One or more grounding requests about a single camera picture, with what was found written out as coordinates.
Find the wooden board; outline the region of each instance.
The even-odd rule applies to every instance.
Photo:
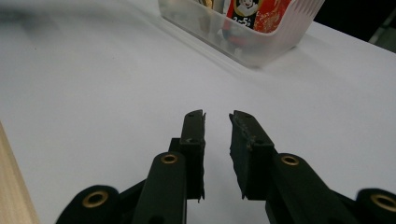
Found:
[[[29,192],[0,122],[0,223],[38,224]]]

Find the white tabletop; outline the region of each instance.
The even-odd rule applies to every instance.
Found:
[[[241,200],[235,109],[331,189],[396,192],[394,53],[313,23],[296,48],[248,69],[164,21],[155,0],[67,2],[19,3],[0,21],[0,120],[42,223],[91,185],[146,178],[196,109],[206,199],[189,202],[189,224],[268,223],[264,202]]]

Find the red package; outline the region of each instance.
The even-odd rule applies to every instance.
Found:
[[[290,0],[231,0],[227,17],[262,33],[276,30]]]

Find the black plastic arm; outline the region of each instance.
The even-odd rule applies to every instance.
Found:
[[[251,115],[234,111],[231,157],[249,200],[265,200],[272,224],[396,223],[396,196],[363,189],[355,201],[330,190],[302,158],[281,153]]]
[[[66,206],[57,224],[183,224],[186,200],[204,196],[205,114],[184,118],[180,138],[158,155],[148,178],[122,193],[92,186]]]

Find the translucent storage box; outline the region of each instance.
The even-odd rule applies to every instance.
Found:
[[[324,0],[291,0],[272,33],[254,31],[192,0],[158,0],[162,16],[246,66],[262,66],[300,41]]]

